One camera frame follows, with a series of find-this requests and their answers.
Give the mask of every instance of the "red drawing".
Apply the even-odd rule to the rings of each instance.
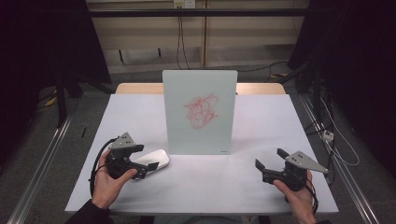
[[[218,97],[212,93],[206,98],[196,97],[188,105],[184,106],[189,109],[187,119],[190,120],[193,129],[205,127],[210,120],[217,116],[213,111],[213,107],[218,100]]]

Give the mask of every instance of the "hand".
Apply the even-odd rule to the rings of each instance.
[[[312,174],[309,170],[307,171],[307,178],[312,182]],[[317,223],[312,211],[312,195],[306,188],[294,192],[280,180],[274,180],[274,185],[288,198],[291,213],[297,223]]]
[[[101,167],[96,173],[95,188],[93,190],[92,203],[102,209],[107,209],[113,204],[120,194],[122,186],[137,174],[136,169],[131,169],[125,172],[120,178],[113,179],[108,175],[106,163],[106,156],[110,150],[102,154],[99,159],[99,166]]]

